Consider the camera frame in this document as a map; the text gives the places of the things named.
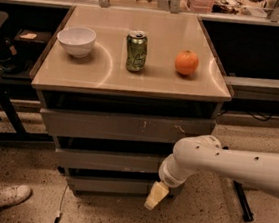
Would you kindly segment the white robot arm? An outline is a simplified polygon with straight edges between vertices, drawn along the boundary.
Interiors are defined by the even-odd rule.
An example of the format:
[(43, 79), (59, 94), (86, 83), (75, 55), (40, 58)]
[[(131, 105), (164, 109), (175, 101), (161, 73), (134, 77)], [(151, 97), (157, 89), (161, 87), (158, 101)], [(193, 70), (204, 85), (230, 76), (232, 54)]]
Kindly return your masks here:
[(186, 137), (177, 141), (159, 167), (144, 206), (152, 210), (197, 171), (215, 172), (279, 198), (279, 153), (224, 149), (214, 136)]

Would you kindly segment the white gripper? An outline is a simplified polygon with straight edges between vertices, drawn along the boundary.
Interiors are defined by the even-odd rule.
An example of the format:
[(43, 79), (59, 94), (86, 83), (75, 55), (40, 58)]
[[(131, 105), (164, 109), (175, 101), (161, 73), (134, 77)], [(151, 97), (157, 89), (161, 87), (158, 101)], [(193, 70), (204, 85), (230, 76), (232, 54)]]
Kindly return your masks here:
[(155, 182), (145, 200), (144, 206), (148, 210), (152, 210), (158, 203), (164, 199), (169, 193), (169, 188), (176, 188), (184, 184), (186, 179), (192, 175), (192, 171), (182, 167), (175, 157), (170, 154), (164, 159), (159, 166), (160, 182)]

